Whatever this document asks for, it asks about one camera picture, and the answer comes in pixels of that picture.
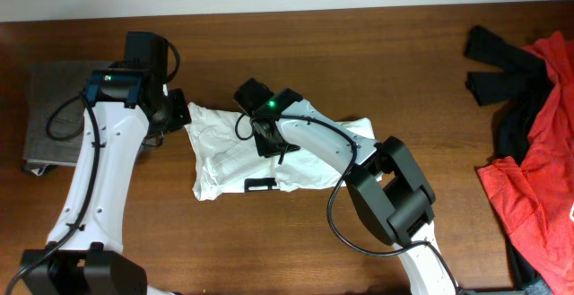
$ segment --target red cloth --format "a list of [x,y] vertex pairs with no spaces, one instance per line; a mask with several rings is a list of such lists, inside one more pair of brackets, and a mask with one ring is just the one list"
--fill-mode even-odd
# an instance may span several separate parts
[[510,241],[554,294],[574,294],[574,41],[559,32],[527,51],[546,61],[554,88],[528,134],[519,167],[511,157],[479,169]]

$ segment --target brown wooden surface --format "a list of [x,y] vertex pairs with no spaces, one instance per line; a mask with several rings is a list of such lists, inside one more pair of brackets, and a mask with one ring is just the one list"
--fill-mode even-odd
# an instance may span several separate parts
[[[256,77],[272,90],[293,88],[332,119],[368,117],[379,140],[402,139],[436,192],[436,233],[458,281],[508,288],[504,238],[474,173],[492,155],[500,105],[479,108],[465,89],[467,71],[489,69],[463,58],[466,33],[481,24],[519,46],[554,30],[572,38],[573,11],[572,2],[479,4],[0,24],[0,285],[23,249],[43,246],[73,175],[18,170],[26,65],[119,59],[128,30],[150,30],[178,47],[183,64],[171,86],[187,101],[238,110],[234,91]],[[325,216],[330,190],[198,202],[195,160],[178,132],[135,165],[125,255],[153,285],[211,294],[408,289],[398,259],[362,256],[335,238]],[[344,191],[335,220],[358,244],[387,249],[361,226]]]

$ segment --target folded white garment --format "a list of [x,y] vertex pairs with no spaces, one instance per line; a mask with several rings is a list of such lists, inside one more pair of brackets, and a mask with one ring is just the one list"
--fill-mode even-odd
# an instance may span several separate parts
[[[240,113],[210,110],[189,104],[191,124],[186,126],[196,153],[197,179],[194,194],[200,201],[214,200],[221,193],[242,193],[246,178],[275,178],[282,191],[296,188],[321,189],[335,185],[341,174],[312,153],[301,149],[279,156],[260,157],[255,139],[241,141],[235,135]],[[355,134],[374,138],[367,118],[339,123]],[[239,123],[239,134],[249,135],[248,119]]]

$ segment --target black cloth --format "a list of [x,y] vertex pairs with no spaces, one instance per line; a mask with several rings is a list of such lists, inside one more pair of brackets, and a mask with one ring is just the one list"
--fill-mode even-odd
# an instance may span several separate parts
[[[512,156],[520,165],[530,148],[527,139],[530,128],[553,87],[548,79],[546,63],[521,48],[507,44],[481,26],[470,31],[465,56],[503,70],[497,73],[471,72],[466,87],[481,106],[504,100],[515,101],[497,128],[494,150],[497,158]],[[508,239],[507,245],[516,285],[524,290],[540,281],[540,274]]]

